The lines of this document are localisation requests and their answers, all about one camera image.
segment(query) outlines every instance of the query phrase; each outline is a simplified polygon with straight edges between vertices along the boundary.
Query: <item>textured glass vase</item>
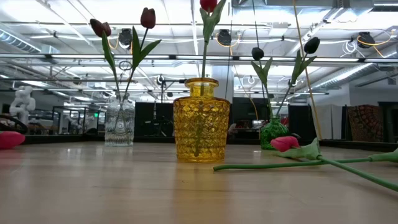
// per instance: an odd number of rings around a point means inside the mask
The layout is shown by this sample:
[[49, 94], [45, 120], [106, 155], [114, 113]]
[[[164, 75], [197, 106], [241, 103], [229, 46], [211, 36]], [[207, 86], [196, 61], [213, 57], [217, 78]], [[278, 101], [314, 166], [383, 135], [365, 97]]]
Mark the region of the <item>textured glass vase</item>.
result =
[[186, 162], [222, 161], [225, 155], [229, 101], [213, 97], [218, 81], [191, 78], [190, 96], [174, 101], [177, 158]]
[[261, 149], [275, 150], [271, 146], [271, 140], [288, 135], [289, 130], [280, 123], [279, 117], [271, 118], [270, 123], [261, 129]]
[[[121, 93], [122, 99], [128, 99]], [[105, 146], [132, 146], [134, 140], [135, 102], [112, 97], [106, 110]]]

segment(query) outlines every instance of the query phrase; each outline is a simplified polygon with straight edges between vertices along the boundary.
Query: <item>ceiling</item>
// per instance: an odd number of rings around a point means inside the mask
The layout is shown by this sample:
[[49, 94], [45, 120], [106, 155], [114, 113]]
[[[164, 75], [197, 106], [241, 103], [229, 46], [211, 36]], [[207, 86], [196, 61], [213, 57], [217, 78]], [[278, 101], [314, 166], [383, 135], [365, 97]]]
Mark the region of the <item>ceiling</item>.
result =
[[[292, 57], [295, 55], [295, 50], [299, 48], [299, 35], [292, 13], [281, 10], [265, 11], [263, 10], [264, 7], [256, 6], [256, 17], [254, 17], [253, 11], [247, 10], [247, 8], [243, 8], [244, 10], [242, 9], [239, 12], [236, 11], [236, 8], [228, 8], [230, 2], [228, 1], [228, 5], [222, 13], [220, 24], [216, 26], [213, 35], [216, 36], [220, 29], [229, 29], [233, 40], [231, 51], [234, 56], [251, 56], [251, 49], [257, 47], [255, 20], [257, 22], [259, 47], [265, 51], [268, 57]], [[242, 0], [233, 0], [232, 3], [236, 5], [240, 2]], [[154, 8], [156, 11], [157, 25], [148, 32], [146, 43], [155, 39], [163, 40], [151, 54], [201, 55], [203, 53], [203, 26], [199, 13], [199, 0], [49, 0], [47, 3], [51, 10], [36, 0], [2, 0], [0, 2], [0, 22], [13, 34], [40, 49], [49, 45], [57, 49], [60, 54], [102, 54], [101, 41], [94, 35], [88, 25], [88, 20], [94, 17], [102, 22], [108, 22], [113, 29], [110, 44], [115, 46], [118, 33], [123, 28], [131, 28], [134, 25], [139, 36], [144, 35], [145, 29], [139, 23], [142, 9], [148, 7]], [[397, 39], [392, 30], [395, 29], [397, 24], [396, 20], [391, 18], [396, 18], [398, 12], [375, 11], [372, 8], [363, 9], [361, 13], [355, 13], [352, 10], [352, 12], [347, 11], [339, 17], [329, 16], [330, 20], [324, 22], [325, 17], [332, 10], [335, 10], [334, 8], [301, 6], [298, 14], [301, 34], [310, 33], [312, 37], [317, 36], [322, 40], [316, 52], [319, 57], [380, 57], [372, 47], [353, 50], [355, 49], [354, 45], [347, 45], [347, 41], [350, 41], [351, 37], [357, 38], [359, 32], [362, 31], [370, 32], [376, 43], [390, 40], [388, 43], [378, 46], [379, 50], [396, 44]], [[83, 40], [76, 33], [81, 34], [88, 41]], [[27, 52], [5, 42], [0, 42], [0, 53], [26, 54]], [[113, 50], [113, 53], [129, 54], [129, 51], [118, 46]], [[208, 55], [228, 56], [229, 47], [221, 46], [214, 38], [209, 43]], [[81, 77], [93, 80], [113, 78], [111, 70], [103, 63], [103, 60], [82, 60], [81, 63], [87, 64], [84, 67], [78, 66], [76, 60], [59, 60], [58, 62], [62, 63], [51, 65], [53, 66], [51, 73], [50, 65], [40, 64], [39, 61], [34, 63], [35, 61], [31, 59], [7, 59], [4, 63], [0, 63], [0, 72], [4, 73], [7, 69], [9, 70], [6, 67], [9, 67], [10, 60], [38, 71], [42, 75], [58, 73], [55, 78]], [[227, 66], [227, 63], [208, 64], [206, 73], [210, 76], [212, 76], [212, 67], [215, 65]], [[242, 90], [242, 86], [245, 90], [261, 90], [261, 83], [250, 64], [233, 62], [231, 65], [231, 74], [239, 77], [242, 82], [240, 83], [237, 78], [234, 79], [235, 90]], [[310, 81], [312, 83], [319, 81], [342, 67], [347, 67], [347, 65], [313, 64], [308, 68]], [[269, 72], [268, 86], [270, 90], [285, 91], [292, 70], [291, 63], [273, 66]], [[140, 69], [134, 74], [134, 79], [138, 83], [130, 85], [130, 89], [157, 90], [159, 86], [156, 85], [156, 78], [159, 75], [169, 80], [179, 80], [197, 77], [200, 75], [200, 71], [200, 60], [189, 62], [182, 60], [144, 60]], [[117, 72], [120, 75], [123, 74], [120, 69]], [[19, 78], [24, 77], [24, 75], [40, 76], [27, 72], [20, 75]], [[124, 72], [122, 79], [127, 78], [128, 72]], [[304, 73], [300, 76], [299, 82], [306, 83]], [[71, 83], [65, 85], [60, 82], [48, 84], [62, 88], [96, 88], [92, 83], [98, 83], [97, 86], [101, 88], [115, 88], [113, 82], [104, 84], [97, 81], [83, 82], [79, 86]], [[121, 88], [125, 88], [126, 84], [122, 83]], [[175, 83], [168, 90], [177, 91], [186, 90], [186, 88], [183, 84]], [[132, 94], [132, 98], [141, 101], [153, 101], [154, 97], [160, 98], [159, 95], [160, 93], [153, 93], [152, 95], [135, 93]], [[185, 93], [174, 94], [173, 97], [165, 98], [171, 101], [182, 95], [185, 95]]]

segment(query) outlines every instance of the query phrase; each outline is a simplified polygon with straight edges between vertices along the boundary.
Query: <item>glass vase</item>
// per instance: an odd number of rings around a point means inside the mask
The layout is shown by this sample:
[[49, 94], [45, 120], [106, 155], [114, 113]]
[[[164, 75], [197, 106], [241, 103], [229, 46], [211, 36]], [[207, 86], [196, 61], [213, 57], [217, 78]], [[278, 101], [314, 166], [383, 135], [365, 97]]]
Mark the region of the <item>glass vase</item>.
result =
[[128, 94], [120, 95], [124, 100], [112, 97], [106, 110], [105, 146], [132, 146], [134, 140], [136, 104], [127, 100]]
[[222, 161], [225, 155], [229, 101], [215, 98], [218, 81], [191, 78], [190, 96], [174, 100], [177, 158], [185, 162]]
[[288, 134], [289, 130], [280, 123], [279, 117], [271, 118], [270, 122], [261, 129], [261, 149], [276, 150], [271, 146], [271, 140]]

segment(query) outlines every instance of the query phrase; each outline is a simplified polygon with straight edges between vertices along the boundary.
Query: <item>wooden table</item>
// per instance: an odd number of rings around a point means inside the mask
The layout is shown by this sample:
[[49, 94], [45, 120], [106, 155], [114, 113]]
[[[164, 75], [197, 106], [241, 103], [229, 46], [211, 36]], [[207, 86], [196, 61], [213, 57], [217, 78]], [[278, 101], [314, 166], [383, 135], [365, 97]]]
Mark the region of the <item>wooden table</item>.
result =
[[[369, 151], [322, 148], [330, 159]], [[227, 163], [278, 163], [228, 146]], [[398, 194], [332, 166], [224, 170], [175, 145], [41, 144], [0, 151], [0, 223], [397, 223]], [[393, 163], [353, 164], [398, 182]]]

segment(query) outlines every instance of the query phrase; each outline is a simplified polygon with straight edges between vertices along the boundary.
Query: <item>tulip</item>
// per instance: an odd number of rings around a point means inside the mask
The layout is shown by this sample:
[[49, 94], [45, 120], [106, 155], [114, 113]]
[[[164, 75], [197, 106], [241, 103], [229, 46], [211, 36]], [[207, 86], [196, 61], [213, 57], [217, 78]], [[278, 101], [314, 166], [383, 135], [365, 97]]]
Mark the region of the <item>tulip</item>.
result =
[[144, 8], [141, 14], [141, 25], [146, 29], [152, 29], [156, 25], [155, 9]]
[[200, 6], [206, 12], [213, 12], [217, 6], [217, 0], [200, 0]]
[[289, 149], [300, 147], [297, 138], [293, 136], [275, 138], [271, 141], [271, 146], [277, 149], [279, 152], [285, 152]]
[[112, 34], [112, 30], [107, 22], [101, 23], [96, 19], [90, 19], [91, 28], [94, 33], [102, 38], [102, 33], [105, 32], [106, 36], [109, 37]]
[[305, 45], [304, 45], [304, 52], [306, 54], [314, 54], [320, 44], [321, 40], [318, 37], [314, 37], [310, 39]]
[[260, 60], [264, 57], [264, 51], [258, 47], [253, 47], [251, 50], [251, 56], [254, 60]]

